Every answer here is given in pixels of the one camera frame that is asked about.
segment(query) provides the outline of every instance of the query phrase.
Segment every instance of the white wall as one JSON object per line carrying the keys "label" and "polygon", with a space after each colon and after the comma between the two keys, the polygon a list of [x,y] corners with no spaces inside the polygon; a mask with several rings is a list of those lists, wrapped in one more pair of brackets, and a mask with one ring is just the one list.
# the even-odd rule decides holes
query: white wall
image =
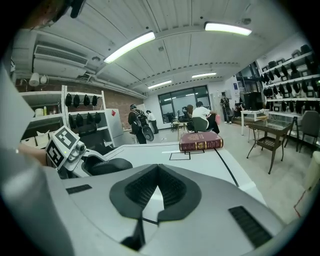
{"label": "white wall", "polygon": [[[230,107],[233,108],[235,106],[235,101],[237,103],[239,102],[239,97],[236,96],[236,91],[234,89],[234,83],[237,83],[237,79],[235,77],[231,77],[230,79],[227,79],[225,81],[209,82],[207,84],[207,88],[208,88],[208,94],[210,98],[210,104],[211,105],[213,104],[210,94],[213,94],[215,92],[221,93],[221,92],[224,92],[225,90],[230,90],[231,97],[232,97],[232,99],[230,100]],[[150,110],[154,114],[156,118],[157,127],[159,129],[170,128],[170,123],[163,122],[158,94],[149,95],[147,99],[143,100],[143,103],[145,105],[145,108],[147,110]]]}
{"label": "white wall", "polygon": [[267,66],[269,62],[271,61],[277,61],[278,59],[284,58],[285,60],[288,60],[292,58],[292,53],[295,50],[301,50],[301,46],[303,45],[310,45],[308,40],[300,33],[296,33],[281,44],[279,44],[277,47],[275,47],[273,50],[265,54],[266,59],[258,58],[256,60],[258,66],[260,69]]}

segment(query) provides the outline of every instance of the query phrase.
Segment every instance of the black vent grille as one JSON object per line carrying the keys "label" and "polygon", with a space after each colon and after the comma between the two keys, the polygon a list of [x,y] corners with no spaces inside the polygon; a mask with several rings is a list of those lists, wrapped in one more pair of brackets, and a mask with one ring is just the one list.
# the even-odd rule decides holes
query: black vent grille
{"label": "black vent grille", "polygon": [[230,208],[228,211],[255,248],[258,248],[272,238],[243,206]]}
{"label": "black vent grille", "polygon": [[81,57],[79,55],[76,55],[64,50],[54,49],[51,47],[46,47],[41,45],[38,45],[36,47],[35,54],[41,54],[45,56],[60,58],[60,59],[76,62],[82,65],[87,65],[87,62],[88,62],[86,58]]}

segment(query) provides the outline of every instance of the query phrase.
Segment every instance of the red book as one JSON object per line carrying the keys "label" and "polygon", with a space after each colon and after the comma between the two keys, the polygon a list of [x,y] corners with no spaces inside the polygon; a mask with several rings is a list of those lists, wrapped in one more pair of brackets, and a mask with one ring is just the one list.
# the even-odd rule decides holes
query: red book
{"label": "red book", "polygon": [[224,140],[213,131],[185,133],[179,141],[180,151],[210,150],[223,146]]}

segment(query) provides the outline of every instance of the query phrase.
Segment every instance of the wall shelf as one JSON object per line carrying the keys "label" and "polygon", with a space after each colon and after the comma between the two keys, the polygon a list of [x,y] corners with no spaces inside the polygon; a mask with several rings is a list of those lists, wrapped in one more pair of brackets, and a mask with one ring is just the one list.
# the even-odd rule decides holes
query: wall shelf
{"label": "wall shelf", "polygon": [[280,65],[277,65],[275,67],[272,67],[272,68],[262,72],[261,75],[263,75],[265,73],[268,74],[270,71],[273,71],[275,69],[279,69],[279,68],[281,69],[282,66],[287,66],[287,65],[290,65],[291,63],[295,63],[296,66],[301,66],[301,65],[303,65],[305,63],[305,57],[310,56],[312,54],[313,54],[313,52],[311,51],[311,52],[305,53],[303,55],[300,55],[300,56],[298,56],[296,58],[289,59],[289,60],[287,60],[286,62],[284,62],[284,63],[282,63]]}
{"label": "wall shelf", "polygon": [[320,102],[320,98],[274,98],[274,99],[266,99],[267,102],[296,102],[296,101],[303,101],[303,102]]}
{"label": "wall shelf", "polygon": [[276,82],[276,83],[265,85],[264,88],[269,88],[269,87],[279,86],[279,85],[286,85],[287,83],[290,84],[294,82],[302,82],[303,80],[306,81],[306,80],[311,80],[315,78],[320,78],[320,74],[313,74],[313,75],[303,76],[303,77],[299,77],[299,78],[295,78],[287,81]]}

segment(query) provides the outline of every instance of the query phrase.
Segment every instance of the white table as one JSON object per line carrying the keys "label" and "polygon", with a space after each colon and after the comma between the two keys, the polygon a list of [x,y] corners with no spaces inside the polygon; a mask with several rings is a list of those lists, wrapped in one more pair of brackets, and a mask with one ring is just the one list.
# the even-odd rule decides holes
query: white table
{"label": "white table", "polygon": [[164,164],[219,178],[239,187],[266,205],[256,184],[225,148],[191,151],[189,155],[189,153],[180,152],[178,142],[133,144],[122,145],[104,157],[106,160],[126,159],[134,168],[147,164]]}
{"label": "white table", "polygon": [[241,111],[241,135],[244,135],[244,129],[245,129],[245,116],[247,115],[254,115],[254,121],[257,121],[257,114],[263,113],[263,110],[242,110]]}

